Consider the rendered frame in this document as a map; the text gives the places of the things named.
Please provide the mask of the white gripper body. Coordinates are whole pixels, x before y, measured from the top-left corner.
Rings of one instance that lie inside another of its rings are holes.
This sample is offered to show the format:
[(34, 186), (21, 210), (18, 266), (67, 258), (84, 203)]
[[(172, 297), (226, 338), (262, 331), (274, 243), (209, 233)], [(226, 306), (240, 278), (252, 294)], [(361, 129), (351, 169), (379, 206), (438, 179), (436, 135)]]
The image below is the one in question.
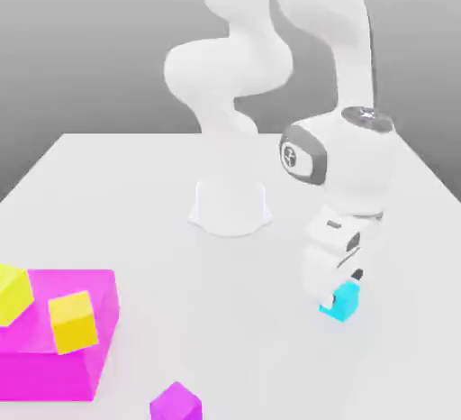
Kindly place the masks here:
[(358, 269), (360, 247), (337, 255), (309, 246), (303, 255), (303, 287), (317, 300), (332, 300), (336, 289)]

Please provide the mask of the small cyan cube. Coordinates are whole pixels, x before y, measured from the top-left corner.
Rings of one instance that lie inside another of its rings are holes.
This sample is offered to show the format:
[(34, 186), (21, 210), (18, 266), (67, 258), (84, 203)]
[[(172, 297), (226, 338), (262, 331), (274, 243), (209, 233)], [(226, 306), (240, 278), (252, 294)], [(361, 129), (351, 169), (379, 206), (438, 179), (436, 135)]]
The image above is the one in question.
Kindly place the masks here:
[(357, 310), (360, 285), (348, 280), (340, 285), (334, 293), (334, 303), (330, 309), (319, 306), (319, 311), (340, 322), (347, 321)]

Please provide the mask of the small purple cube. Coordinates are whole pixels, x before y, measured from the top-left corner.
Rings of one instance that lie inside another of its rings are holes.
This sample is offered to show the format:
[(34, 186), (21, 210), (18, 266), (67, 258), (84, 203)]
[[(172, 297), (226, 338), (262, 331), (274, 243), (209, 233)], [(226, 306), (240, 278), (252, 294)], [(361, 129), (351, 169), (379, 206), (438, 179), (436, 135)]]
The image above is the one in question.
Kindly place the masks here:
[(203, 420), (202, 401), (179, 381), (149, 404), (150, 420)]

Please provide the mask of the small yellow cube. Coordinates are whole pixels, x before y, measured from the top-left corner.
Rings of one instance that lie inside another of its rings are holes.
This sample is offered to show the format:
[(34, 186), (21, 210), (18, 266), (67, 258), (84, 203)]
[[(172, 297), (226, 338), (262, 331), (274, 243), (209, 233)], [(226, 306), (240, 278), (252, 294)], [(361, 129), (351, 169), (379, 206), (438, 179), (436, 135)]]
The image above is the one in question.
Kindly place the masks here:
[(50, 299), (49, 311), (58, 355), (98, 344), (95, 313), (87, 290)]

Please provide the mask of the small yellow-green cube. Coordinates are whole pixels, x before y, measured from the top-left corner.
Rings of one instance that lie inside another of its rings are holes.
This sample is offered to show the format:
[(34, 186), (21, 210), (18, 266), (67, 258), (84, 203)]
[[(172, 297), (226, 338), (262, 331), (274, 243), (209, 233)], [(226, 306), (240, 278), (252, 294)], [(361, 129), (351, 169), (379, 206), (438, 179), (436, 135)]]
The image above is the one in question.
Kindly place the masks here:
[(12, 324), (33, 300), (28, 271), (0, 264), (0, 327)]

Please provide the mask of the large magenta box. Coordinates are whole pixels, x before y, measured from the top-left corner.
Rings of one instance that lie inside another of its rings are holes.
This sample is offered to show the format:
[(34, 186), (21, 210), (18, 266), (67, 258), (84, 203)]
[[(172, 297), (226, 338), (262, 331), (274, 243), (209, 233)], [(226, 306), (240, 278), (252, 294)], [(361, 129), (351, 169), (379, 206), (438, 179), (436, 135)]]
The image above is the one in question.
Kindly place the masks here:
[[(120, 313), (111, 269), (31, 269), (34, 302), (0, 326), (0, 401), (91, 401), (101, 378)], [(49, 301), (86, 291), (98, 343), (57, 353)]]

